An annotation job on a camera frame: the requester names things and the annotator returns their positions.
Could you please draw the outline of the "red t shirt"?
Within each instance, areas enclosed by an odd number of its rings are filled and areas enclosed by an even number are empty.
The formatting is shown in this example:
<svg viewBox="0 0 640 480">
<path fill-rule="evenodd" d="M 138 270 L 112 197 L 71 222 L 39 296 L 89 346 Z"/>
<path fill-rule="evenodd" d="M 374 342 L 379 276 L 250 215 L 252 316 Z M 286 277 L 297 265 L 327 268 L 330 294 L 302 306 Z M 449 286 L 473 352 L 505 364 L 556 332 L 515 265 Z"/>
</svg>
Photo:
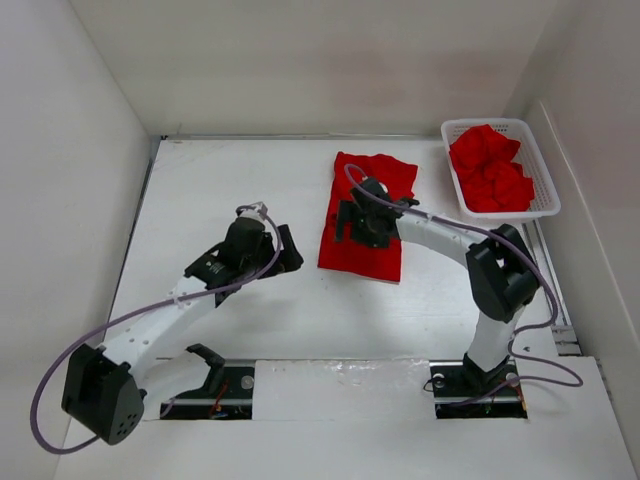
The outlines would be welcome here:
<svg viewBox="0 0 640 480">
<path fill-rule="evenodd" d="M 339 152 L 334 161 L 334 180 L 317 266 L 398 283 L 401 279 L 401 242 L 372 231 L 380 223 L 358 208 L 351 196 L 353 185 L 347 177 L 352 176 L 357 182 L 365 177 L 375 178 L 387 188 L 386 199 L 394 201 L 413 196 L 417 173 L 417 166 L 389 155 Z"/>
</svg>

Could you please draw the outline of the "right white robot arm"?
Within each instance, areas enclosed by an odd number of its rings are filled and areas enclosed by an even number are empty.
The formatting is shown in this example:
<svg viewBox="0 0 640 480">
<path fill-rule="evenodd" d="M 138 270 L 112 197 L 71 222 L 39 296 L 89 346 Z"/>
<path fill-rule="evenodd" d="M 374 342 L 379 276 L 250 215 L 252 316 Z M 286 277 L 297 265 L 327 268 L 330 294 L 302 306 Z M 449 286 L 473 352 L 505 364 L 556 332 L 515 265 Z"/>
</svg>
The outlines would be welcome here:
<svg viewBox="0 0 640 480">
<path fill-rule="evenodd" d="M 336 242 L 343 240 L 345 230 L 350 240 L 371 248 L 388 248 L 400 240 L 466 268 L 479 317 L 462 360 L 462 381 L 471 392 L 486 393 L 497 384 L 519 317 L 540 287 L 518 230 L 503 224 L 478 233 L 455 227 L 448 219 L 412 214 L 408 208 L 416 200 L 404 197 L 394 202 L 373 177 L 352 188 L 350 196 L 338 202 Z"/>
</svg>

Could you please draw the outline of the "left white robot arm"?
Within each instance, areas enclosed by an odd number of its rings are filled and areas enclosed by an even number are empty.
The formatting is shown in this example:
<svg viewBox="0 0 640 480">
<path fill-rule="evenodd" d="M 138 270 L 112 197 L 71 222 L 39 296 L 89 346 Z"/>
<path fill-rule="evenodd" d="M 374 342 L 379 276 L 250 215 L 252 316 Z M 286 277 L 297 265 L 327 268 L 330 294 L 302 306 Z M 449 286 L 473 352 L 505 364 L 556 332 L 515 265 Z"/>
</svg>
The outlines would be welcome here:
<svg viewBox="0 0 640 480">
<path fill-rule="evenodd" d="M 192 324 L 255 280 L 304 263 L 290 228 L 240 210 L 225 238 L 190 265 L 165 301 L 136 313 L 122 333 L 71 350 L 61 406 L 108 445 L 130 435 L 144 415 L 161 414 L 184 393 L 212 396 L 226 388 L 225 360 L 201 343 L 158 364 L 160 354 Z"/>
</svg>

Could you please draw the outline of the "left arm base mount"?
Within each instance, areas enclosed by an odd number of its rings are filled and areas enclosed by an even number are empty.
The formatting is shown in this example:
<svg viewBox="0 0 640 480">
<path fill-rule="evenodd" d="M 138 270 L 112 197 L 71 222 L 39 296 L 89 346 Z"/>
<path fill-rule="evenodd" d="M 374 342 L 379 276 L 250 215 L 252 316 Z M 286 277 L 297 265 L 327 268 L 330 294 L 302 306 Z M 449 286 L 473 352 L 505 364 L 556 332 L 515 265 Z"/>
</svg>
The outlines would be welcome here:
<svg viewBox="0 0 640 480">
<path fill-rule="evenodd" d="M 163 402 L 161 420 L 251 420 L 255 385 L 255 360 L 227 361 L 202 344 L 186 348 L 198 357 L 197 367 L 205 366 L 206 376 L 196 387 Z"/>
</svg>

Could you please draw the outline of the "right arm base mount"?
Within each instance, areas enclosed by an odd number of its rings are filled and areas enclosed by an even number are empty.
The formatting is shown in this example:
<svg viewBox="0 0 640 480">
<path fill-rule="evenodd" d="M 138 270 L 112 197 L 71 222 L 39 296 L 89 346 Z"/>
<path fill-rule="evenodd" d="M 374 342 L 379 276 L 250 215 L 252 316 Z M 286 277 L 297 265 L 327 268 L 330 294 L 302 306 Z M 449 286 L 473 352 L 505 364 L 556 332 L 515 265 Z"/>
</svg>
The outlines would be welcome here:
<svg viewBox="0 0 640 480">
<path fill-rule="evenodd" d="M 434 361 L 423 390 L 433 395 L 438 420 L 527 419 L 519 385 L 503 386 L 518 374 L 509 360 L 488 378 L 474 377 L 461 360 Z"/>
</svg>

